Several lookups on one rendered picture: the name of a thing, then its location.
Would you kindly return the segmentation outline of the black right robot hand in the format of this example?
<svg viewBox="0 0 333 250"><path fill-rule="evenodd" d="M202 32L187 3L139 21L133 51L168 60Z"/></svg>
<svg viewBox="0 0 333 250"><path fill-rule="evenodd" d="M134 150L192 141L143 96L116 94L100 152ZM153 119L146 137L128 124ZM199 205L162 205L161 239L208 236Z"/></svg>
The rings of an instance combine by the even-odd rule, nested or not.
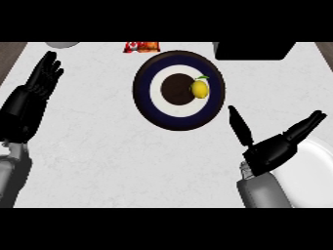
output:
<svg viewBox="0 0 333 250"><path fill-rule="evenodd" d="M251 130L236 108L230 105L230 125L234 135L248 150L242 154L252 176L279 168L298 153L298 145L326 118L326 114L315 110L308 118L298 122L282 134L273 136L258 144L252 140Z"/></svg>

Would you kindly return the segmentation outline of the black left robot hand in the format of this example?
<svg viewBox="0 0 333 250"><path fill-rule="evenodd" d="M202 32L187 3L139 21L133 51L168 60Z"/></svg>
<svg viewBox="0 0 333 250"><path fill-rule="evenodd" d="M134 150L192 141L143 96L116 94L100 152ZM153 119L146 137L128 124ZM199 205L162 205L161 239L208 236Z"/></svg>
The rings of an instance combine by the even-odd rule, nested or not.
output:
<svg viewBox="0 0 333 250"><path fill-rule="evenodd" d="M25 144L32 138L62 73L56 53L47 51L0 108L0 142Z"/></svg>

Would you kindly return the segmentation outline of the yellow lemon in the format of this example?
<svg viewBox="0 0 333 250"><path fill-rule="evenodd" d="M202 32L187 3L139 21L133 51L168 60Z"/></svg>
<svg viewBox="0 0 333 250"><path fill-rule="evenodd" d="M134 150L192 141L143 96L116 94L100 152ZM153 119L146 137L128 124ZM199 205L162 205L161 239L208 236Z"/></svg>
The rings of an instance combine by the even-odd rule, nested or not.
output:
<svg viewBox="0 0 333 250"><path fill-rule="evenodd" d="M195 79L190 85L190 91L192 91L193 97L198 99L205 99L209 94L209 87L206 83L208 79L209 77L202 75Z"/></svg>

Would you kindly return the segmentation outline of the dark blue and white plate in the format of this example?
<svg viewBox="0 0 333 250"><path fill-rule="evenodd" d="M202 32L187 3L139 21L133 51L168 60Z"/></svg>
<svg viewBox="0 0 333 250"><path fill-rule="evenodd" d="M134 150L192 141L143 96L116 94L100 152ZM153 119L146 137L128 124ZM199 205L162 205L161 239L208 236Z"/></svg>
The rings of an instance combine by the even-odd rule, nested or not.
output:
<svg viewBox="0 0 333 250"><path fill-rule="evenodd" d="M193 97L190 85L208 76L209 94ZM218 68L199 54L168 51L152 56L140 66L133 80L136 107L161 128L189 131L202 127L217 116L226 100L226 82Z"/></svg>

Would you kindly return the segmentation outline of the grey bowl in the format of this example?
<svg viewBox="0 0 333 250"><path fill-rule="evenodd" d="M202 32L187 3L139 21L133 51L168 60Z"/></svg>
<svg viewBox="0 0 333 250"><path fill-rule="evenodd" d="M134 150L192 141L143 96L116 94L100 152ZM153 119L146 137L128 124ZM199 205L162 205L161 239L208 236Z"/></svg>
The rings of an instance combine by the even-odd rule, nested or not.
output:
<svg viewBox="0 0 333 250"><path fill-rule="evenodd" d="M66 49L78 45L80 42L46 42L46 45L55 49Z"/></svg>

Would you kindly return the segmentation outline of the red and orange packet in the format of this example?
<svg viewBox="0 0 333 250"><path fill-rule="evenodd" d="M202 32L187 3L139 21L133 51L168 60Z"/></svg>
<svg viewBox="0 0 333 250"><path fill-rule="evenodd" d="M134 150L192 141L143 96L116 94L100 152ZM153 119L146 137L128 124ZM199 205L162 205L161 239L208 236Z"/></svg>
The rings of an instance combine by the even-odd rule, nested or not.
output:
<svg viewBox="0 0 333 250"><path fill-rule="evenodd" d="M161 50L158 42L127 42L124 46L124 53L156 53Z"/></svg>

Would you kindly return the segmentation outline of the black appliance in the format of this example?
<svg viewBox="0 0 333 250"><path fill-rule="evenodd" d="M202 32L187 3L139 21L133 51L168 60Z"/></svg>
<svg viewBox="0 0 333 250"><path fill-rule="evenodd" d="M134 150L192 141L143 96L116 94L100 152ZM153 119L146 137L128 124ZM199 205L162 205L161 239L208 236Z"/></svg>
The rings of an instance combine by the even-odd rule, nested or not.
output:
<svg viewBox="0 0 333 250"><path fill-rule="evenodd" d="M279 61L295 42L214 42L215 59L220 61Z"/></svg>

